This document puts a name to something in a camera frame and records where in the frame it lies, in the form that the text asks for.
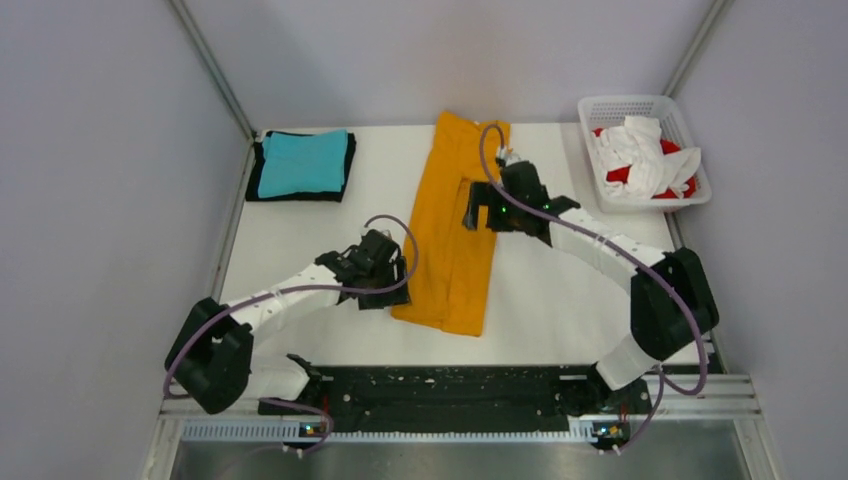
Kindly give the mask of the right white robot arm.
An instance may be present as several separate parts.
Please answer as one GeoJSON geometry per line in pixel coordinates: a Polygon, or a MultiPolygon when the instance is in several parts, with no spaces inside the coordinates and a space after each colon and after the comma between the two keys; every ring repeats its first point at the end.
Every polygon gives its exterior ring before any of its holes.
{"type": "Polygon", "coordinates": [[[706,356],[702,337],[718,324],[719,313],[694,251],[663,251],[617,233],[577,201],[550,196],[529,161],[499,167],[500,181],[472,182],[464,227],[477,229],[485,208],[488,230],[521,232],[571,254],[630,298],[628,332],[588,368],[566,403],[570,414],[614,411],[637,380],[688,345],[706,356]]]}

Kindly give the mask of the orange t shirt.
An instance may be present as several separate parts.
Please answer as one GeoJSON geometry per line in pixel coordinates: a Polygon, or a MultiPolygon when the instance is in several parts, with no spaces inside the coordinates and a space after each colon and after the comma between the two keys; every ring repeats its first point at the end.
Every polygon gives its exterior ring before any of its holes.
{"type": "Polygon", "coordinates": [[[449,111],[438,117],[431,150],[421,175],[408,226],[418,247],[404,241],[403,254],[418,259],[407,283],[411,302],[395,306],[400,321],[450,334],[479,337],[484,330],[496,234],[463,226],[471,184],[486,183],[479,155],[484,143],[487,166],[498,177],[495,153],[511,137],[511,125],[492,121],[500,132],[483,132],[489,123],[449,111]]]}

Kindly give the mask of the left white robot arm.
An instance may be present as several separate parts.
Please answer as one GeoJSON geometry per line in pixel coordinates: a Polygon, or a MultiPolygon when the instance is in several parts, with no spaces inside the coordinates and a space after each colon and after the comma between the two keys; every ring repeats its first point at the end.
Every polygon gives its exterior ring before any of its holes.
{"type": "Polygon", "coordinates": [[[408,283],[418,263],[389,233],[369,229],[359,243],[319,255],[266,290],[229,303],[198,301],[164,361],[165,397],[192,399],[208,414],[224,412],[243,395],[283,401],[297,413],[314,410],[321,388],[308,363],[289,354],[258,373],[258,346],[289,323],[348,300],[361,310],[410,303],[408,283]]]}

